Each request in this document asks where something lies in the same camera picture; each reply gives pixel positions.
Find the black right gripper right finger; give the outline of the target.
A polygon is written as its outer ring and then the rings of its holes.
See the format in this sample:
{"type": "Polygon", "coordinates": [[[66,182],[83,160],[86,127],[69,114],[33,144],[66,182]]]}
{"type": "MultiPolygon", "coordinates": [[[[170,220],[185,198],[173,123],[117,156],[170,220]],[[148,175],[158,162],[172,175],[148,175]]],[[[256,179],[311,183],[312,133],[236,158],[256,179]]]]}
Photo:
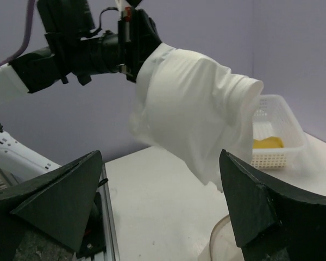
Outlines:
{"type": "Polygon", "coordinates": [[[219,163],[245,260],[326,260],[326,196],[274,178],[226,150],[219,163]]]}

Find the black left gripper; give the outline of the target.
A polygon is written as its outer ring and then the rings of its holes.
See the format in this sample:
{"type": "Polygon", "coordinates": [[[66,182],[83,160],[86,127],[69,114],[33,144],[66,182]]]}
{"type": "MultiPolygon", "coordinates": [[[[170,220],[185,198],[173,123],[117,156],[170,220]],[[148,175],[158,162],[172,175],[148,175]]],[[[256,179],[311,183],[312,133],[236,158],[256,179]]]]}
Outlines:
{"type": "Polygon", "coordinates": [[[141,64],[162,43],[155,22],[143,9],[120,11],[118,36],[110,30],[100,33],[87,1],[38,1],[37,10],[64,84],[70,73],[86,85],[93,75],[118,72],[136,83],[141,64]]]}

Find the white bra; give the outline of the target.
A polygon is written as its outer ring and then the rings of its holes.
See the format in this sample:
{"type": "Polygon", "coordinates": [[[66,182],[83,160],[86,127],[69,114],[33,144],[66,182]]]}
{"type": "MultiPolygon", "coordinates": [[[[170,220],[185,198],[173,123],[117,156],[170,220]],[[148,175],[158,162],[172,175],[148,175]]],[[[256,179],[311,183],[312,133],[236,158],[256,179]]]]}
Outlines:
{"type": "Polygon", "coordinates": [[[204,54],[162,43],[137,75],[130,130],[222,191],[222,150],[252,161],[253,116],[263,88],[261,80],[235,74],[204,54]]]}

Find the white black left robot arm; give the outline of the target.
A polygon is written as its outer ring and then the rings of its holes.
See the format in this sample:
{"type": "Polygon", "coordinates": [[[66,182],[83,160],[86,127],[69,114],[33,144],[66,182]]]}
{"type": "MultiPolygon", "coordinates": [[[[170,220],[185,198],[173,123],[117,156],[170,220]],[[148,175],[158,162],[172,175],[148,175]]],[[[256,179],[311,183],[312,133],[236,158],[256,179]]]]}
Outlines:
{"type": "MultiPolygon", "coordinates": [[[[0,61],[23,40],[27,1],[0,1],[0,61]]],[[[0,122],[18,142],[64,165],[100,150],[105,162],[147,147],[129,131],[135,85],[121,74],[92,76],[81,86],[74,75],[35,94],[0,104],[0,122]]]]}

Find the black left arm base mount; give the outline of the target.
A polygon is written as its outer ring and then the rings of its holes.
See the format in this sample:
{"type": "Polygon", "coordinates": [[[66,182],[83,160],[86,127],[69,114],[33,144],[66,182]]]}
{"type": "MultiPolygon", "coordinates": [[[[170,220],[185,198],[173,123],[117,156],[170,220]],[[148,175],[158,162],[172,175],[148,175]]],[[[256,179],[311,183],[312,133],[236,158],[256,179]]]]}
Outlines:
{"type": "Polygon", "coordinates": [[[89,219],[84,232],[81,248],[75,260],[106,260],[108,245],[108,206],[106,185],[108,179],[103,178],[98,185],[91,207],[89,219]]]}

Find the round mesh laundry bag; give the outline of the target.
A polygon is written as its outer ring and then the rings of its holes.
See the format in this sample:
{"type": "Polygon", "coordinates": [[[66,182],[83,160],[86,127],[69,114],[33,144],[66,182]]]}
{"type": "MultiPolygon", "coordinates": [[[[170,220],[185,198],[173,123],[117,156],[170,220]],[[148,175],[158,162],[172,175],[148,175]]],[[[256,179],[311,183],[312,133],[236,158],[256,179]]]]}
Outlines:
{"type": "Polygon", "coordinates": [[[211,231],[209,243],[198,257],[200,261],[244,261],[242,250],[237,247],[231,225],[227,215],[215,224],[211,231]]]}

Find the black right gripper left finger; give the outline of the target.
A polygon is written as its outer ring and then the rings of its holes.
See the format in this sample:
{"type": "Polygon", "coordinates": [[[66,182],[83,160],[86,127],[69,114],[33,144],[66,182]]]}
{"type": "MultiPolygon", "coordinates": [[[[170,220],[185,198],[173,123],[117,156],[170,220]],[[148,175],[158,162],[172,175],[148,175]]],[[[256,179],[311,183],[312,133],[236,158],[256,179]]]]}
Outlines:
{"type": "Polygon", "coordinates": [[[0,190],[0,260],[72,260],[101,172],[102,156],[94,151],[0,190]]]}

